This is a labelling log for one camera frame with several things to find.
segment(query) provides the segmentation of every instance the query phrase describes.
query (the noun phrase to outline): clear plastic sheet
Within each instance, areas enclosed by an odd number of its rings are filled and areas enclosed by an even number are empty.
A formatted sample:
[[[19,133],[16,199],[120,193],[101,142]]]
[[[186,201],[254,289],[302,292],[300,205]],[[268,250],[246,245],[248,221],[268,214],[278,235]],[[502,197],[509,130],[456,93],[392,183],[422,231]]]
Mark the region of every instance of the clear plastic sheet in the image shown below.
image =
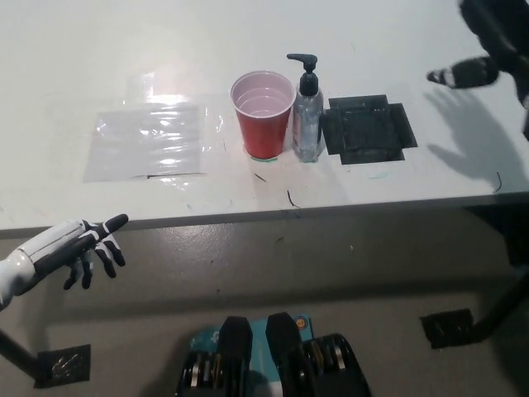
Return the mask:
[[[184,102],[100,113],[85,181],[200,174],[204,114]]]
[[[213,168],[218,151],[226,150],[224,110],[214,95],[174,93],[168,76],[166,70],[131,79],[122,105],[98,114],[85,182],[200,175]]]

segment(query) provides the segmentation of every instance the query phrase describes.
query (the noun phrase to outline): clear plastic bottle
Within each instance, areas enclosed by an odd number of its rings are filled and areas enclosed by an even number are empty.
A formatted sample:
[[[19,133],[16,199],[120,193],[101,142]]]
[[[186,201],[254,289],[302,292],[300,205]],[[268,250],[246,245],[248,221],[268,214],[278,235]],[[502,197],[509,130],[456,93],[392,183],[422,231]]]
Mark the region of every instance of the clear plastic bottle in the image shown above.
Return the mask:
[[[298,94],[293,105],[293,148],[302,163],[314,163],[320,155],[322,138],[320,117],[323,113],[323,93],[313,73],[317,57],[308,54],[288,54],[290,60],[303,62],[305,73],[299,80]]]

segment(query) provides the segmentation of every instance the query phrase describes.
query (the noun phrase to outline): concrete floor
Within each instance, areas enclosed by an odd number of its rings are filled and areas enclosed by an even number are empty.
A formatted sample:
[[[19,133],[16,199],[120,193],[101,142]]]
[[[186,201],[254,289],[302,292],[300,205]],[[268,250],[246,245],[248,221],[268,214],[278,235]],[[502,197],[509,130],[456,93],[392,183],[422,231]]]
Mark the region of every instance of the concrete floor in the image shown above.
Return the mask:
[[[181,227],[117,236],[118,277],[58,271],[2,312],[33,352],[92,344],[92,379],[33,390],[0,359],[0,395],[171,396],[190,335],[227,315],[312,315],[350,341],[375,396],[529,395],[529,308],[494,339],[432,351],[419,317],[482,313],[512,281],[503,241],[462,210]],[[4,257],[21,241],[0,242]]]

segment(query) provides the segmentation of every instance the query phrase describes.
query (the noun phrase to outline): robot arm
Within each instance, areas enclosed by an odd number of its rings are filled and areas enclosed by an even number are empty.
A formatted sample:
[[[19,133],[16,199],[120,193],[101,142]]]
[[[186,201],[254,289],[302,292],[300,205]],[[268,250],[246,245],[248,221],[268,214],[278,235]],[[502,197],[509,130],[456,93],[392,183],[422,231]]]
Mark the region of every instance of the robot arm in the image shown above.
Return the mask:
[[[92,279],[91,249],[102,260],[107,274],[116,277],[112,259],[119,266],[125,265],[125,260],[112,233],[126,222],[128,217],[124,214],[101,226],[71,220],[51,227],[19,246],[0,261],[0,310],[9,305],[13,296],[24,294],[63,265],[71,269],[64,289],[69,289],[81,276],[83,287],[87,289]]]
[[[526,0],[459,0],[461,16],[487,56],[434,70],[428,80],[450,88],[493,84],[509,73],[518,100],[529,110],[529,5]]]

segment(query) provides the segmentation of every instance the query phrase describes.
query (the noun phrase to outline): red solo cup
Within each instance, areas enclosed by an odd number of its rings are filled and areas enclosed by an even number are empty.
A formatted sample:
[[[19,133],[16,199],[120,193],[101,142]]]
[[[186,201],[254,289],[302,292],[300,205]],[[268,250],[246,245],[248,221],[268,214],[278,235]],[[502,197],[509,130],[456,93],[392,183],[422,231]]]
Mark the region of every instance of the red solo cup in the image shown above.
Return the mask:
[[[295,99],[290,81],[267,70],[245,74],[233,84],[231,101],[251,156],[265,160],[281,153]]]

